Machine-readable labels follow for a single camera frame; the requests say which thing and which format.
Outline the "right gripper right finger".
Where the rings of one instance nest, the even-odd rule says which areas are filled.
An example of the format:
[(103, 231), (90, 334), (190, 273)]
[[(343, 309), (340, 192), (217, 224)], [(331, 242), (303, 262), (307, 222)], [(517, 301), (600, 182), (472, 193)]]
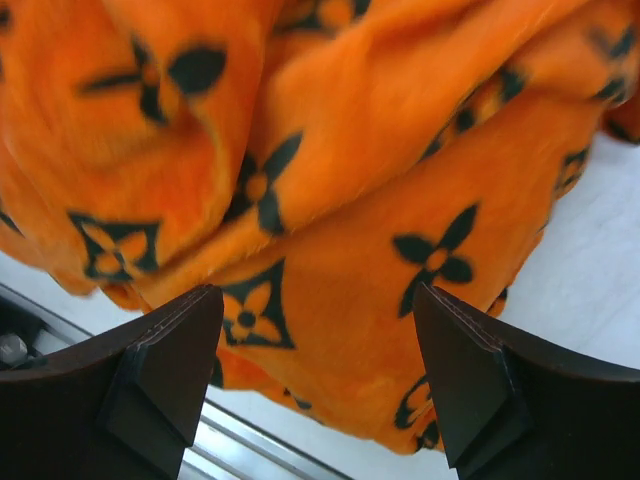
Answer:
[(414, 319), (446, 458), (461, 479), (636, 479), (639, 372), (421, 285)]

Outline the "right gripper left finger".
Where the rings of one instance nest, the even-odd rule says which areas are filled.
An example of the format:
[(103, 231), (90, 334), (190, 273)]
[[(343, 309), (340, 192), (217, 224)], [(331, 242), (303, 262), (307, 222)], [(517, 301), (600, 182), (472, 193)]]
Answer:
[(1, 370), (5, 479), (174, 479), (216, 367), (220, 289)]

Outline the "orange patterned pillowcase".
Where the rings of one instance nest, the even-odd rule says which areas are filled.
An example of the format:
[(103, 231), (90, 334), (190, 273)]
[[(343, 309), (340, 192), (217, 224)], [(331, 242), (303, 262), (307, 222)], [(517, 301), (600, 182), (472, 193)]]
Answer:
[(5, 1), (1, 249), (124, 309), (218, 286), (214, 386), (440, 449), (415, 290), (500, 313), (638, 84), (635, 1)]

